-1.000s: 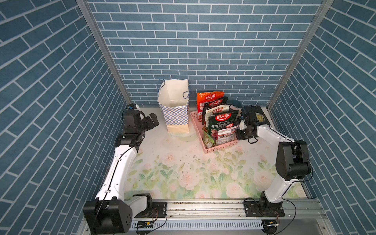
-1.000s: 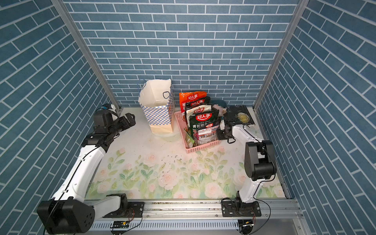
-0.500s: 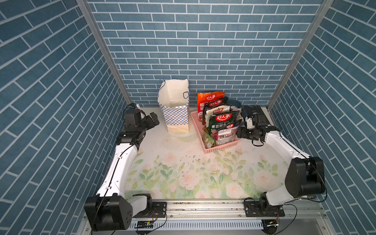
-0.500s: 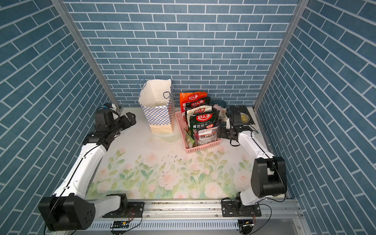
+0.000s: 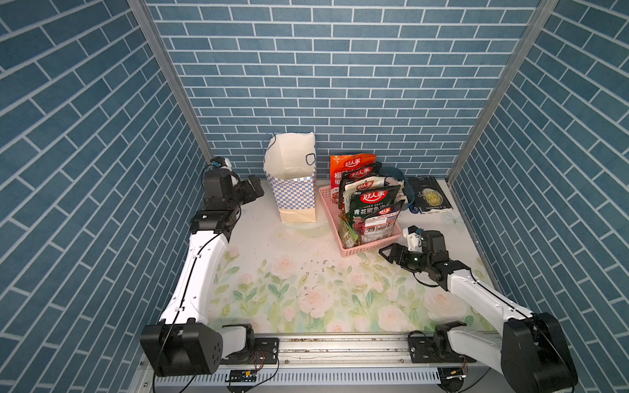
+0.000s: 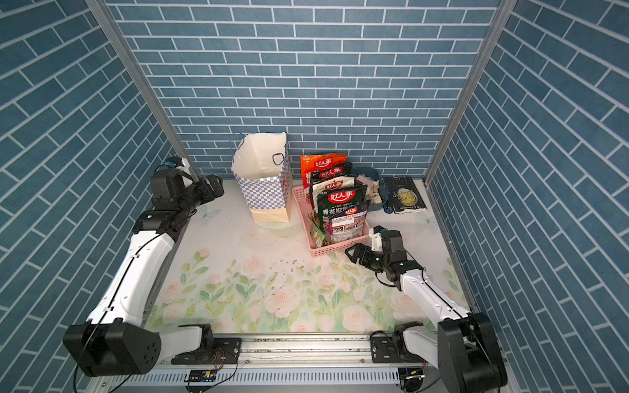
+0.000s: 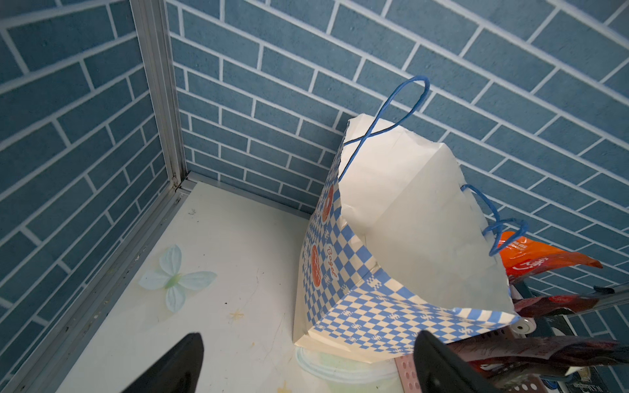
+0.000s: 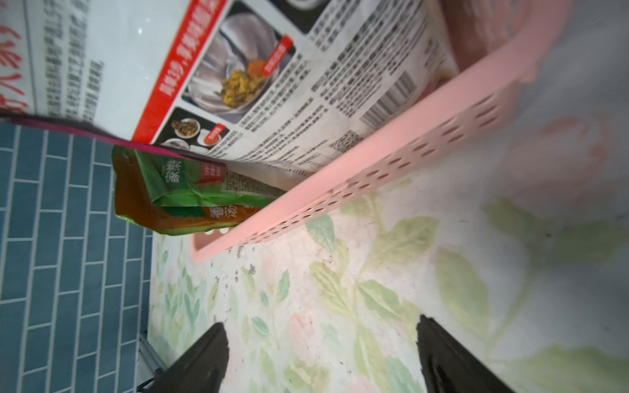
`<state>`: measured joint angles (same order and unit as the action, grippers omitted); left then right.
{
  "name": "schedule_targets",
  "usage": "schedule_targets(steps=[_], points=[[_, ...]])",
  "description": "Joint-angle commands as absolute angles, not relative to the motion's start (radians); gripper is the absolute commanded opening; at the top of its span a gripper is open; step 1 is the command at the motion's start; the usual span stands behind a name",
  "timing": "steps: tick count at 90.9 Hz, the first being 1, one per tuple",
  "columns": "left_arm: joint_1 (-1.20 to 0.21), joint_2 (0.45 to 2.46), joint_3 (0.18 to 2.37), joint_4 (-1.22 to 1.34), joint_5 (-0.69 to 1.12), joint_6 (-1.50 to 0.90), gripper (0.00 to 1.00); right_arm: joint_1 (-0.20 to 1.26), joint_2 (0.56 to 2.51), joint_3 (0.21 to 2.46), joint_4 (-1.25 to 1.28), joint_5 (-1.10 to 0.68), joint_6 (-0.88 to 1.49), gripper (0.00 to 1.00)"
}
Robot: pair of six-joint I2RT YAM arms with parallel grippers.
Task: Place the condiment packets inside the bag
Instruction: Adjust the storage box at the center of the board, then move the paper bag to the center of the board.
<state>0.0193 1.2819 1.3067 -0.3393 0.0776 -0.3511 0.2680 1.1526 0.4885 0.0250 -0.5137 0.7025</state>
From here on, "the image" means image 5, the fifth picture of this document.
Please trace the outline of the white green condiment packet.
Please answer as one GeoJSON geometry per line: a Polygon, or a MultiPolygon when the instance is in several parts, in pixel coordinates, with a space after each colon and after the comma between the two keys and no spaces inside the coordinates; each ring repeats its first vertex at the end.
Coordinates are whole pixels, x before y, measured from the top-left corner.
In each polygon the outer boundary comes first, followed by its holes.
{"type": "Polygon", "coordinates": [[[343,208],[345,216],[347,216],[347,213],[349,211],[349,202],[354,193],[365,191],[365,190],[381,188],[385,186],[388,186],[385,184],[385,178],[379,177],[379,176],[371,176],[371,177],[363,178],[362,180],[356,181],[355,183],[350,183],[349,185],[346,185],[345,193],[344,193],[344,208],[343,208]]]}

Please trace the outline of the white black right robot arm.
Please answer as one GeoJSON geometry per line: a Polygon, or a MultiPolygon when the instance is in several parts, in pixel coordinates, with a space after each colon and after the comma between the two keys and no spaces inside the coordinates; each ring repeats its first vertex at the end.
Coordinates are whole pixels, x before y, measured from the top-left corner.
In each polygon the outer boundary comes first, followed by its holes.
{"type": "Polygon", "coordinates": [[[406,245],[393,243],[379,255],[412,275],[426,273],[431,287],[460,298],[495,329],[478,332],[459,321],[438,325],[431,337],[434,357],[479,361],[516,392],[575,389],[578,372],[556,317],[535,313],[476,278],[468,265],[450,258],[442,233],[411,226],[404,237],[406,245]]]}

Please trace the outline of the blue checkered paper bag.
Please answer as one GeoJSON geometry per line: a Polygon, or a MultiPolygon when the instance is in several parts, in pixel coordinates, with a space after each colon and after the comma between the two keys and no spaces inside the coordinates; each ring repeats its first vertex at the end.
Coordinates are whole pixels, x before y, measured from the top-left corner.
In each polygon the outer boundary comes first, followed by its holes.
{"type": "Polygon", "coordinates": [[[271,135],[263,170],[283,223],[309,224],[317,221],[316,162],[313,133],[271,135]]]}

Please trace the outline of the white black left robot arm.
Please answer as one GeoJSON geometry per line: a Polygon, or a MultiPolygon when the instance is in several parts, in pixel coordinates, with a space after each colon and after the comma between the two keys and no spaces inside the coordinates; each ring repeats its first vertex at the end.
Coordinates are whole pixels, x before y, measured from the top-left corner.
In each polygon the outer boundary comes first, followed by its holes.
{"type": "Polygon", "coordinates": [[[241,180],[226,168],[203,178],[204,207],[191,219],[188,254],[174,294],[157,324],[143,328],[140,344],[158,377],[213,374],[231,355],[254,352],[249,324],[210,326],[205,302],[221,257],[227,250],[242,206],[263,197],[260,180],[241,180]]]}

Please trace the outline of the dark green fish condiment packet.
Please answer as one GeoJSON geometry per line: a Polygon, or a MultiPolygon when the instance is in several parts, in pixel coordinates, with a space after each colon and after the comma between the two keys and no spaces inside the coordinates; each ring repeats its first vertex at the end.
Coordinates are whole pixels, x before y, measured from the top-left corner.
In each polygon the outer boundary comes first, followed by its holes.
{"type": "Polygon", "coordinates": [[[354,193],[349,202],[348,224],[360,232],[368,216],[391,206],[396,201],[400,189],[400,185],[395,185],[354,193]]]}

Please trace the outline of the black red condiment packet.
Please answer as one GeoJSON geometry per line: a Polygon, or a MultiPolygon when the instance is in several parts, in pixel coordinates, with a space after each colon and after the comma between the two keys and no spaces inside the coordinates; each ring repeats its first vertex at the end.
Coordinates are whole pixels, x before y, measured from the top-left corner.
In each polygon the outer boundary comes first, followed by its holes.
{"type": "Polygon", "coordinates": [[[341,183],[339,184],[339,189],[338,189],[338,203],[337,203],[338,208],[339,209],[344,208],[344,193],[345,193],[346,185],[362,180],[362,178],[377,175],[380,169],[382,168],[382,165],[383,164],[381,162],[376,161],[375,163],[368,164],[359,169],[344,173],[342,175],[342,180],[341,180],[341,183]]]}

